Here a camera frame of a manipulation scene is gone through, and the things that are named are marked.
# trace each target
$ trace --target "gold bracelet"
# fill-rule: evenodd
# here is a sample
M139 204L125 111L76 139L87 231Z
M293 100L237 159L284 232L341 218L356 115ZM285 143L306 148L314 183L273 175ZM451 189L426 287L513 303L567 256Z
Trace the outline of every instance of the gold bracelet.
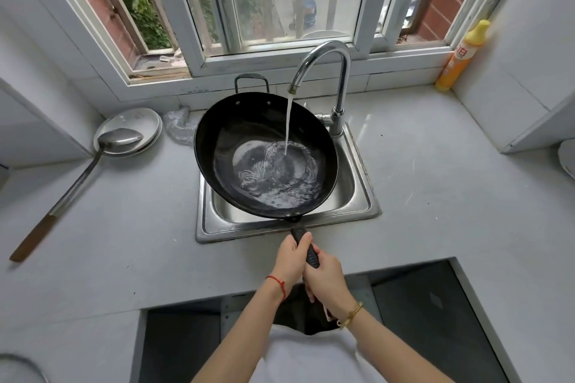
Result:
M351 320L353 320L354 316L356 316L356 314L359 312L359 310L360 310L362 307L363 307L363 303L360 301L360 302L358 303L358 305L355 307L355 309L353 309L353 310L349 313L349 315L348 315L348 317L347 317L347 319L346 319L345 321L341 322L340 320L338 320L338 327L339 327L339 329L340 329L340 330L345 329L345 328L348 326L348 324L351 322Z

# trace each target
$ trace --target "forearm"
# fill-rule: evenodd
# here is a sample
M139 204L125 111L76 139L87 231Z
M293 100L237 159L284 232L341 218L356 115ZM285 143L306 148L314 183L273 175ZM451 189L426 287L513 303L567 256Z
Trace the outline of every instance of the forearm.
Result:
M247 383L262 357L283 293L266 279L192 383Z
M347 328L363 355L389 383L453 383L365 309Z

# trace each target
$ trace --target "wok handle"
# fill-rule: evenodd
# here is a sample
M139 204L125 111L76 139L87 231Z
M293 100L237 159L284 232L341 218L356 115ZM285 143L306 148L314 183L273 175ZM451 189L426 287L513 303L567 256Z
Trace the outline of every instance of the wok handle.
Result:
M236 94L237 94L237 80L238 79L261 79L262 81L264 81L266 83L267 93L268 94L270 93L270 84L266 78L264 78L262 75L260 75L258 73L244 73L243 75L237 75L236 78L234 79L234 86L236 87Z
M296 224L290 230L293 239L296 240L296 243L299 245L301 238L304 237L305 233L308 232L308 229L303 224ZM317 257L315 251L313 251L313 245L309 245L308 255L305 258L306 262L309 263L314 268L320 268L320 259Z

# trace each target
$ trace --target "faucet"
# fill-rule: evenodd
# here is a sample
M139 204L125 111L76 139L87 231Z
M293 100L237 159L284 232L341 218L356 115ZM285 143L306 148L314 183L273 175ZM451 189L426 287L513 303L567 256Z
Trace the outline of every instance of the faucet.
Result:
M343 133L343 101L346 98L347 83L349 81L349 70L351 68L351 56L347 46L338 40L327 41L322 45L317 46L299 63L296 74L290 83L287 92L295 95L297 89L301 85L301 81L308 74L309 69L319 60L323 55L328 53L337 52L341 56L341 72L339 75L338 97L335 102L335 107L331 111L331 116L319 115L317 116L324 123L328 124L329 134L333 138L341 136Z

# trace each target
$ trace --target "bottle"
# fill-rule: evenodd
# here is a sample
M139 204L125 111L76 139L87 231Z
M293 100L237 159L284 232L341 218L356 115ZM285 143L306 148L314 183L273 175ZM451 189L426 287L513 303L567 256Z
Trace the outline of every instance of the bottle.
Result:
M453 86L461 72L463 72L469 64L475 52L477 52L477 49L485 43L485 32L489 25L491 25L489 20L480 20L474 30L465 34L465 37L461 40L449 59L449 62L441 72L441 75L439 75L439 78L435 82L435 89L437 91L444 92Z

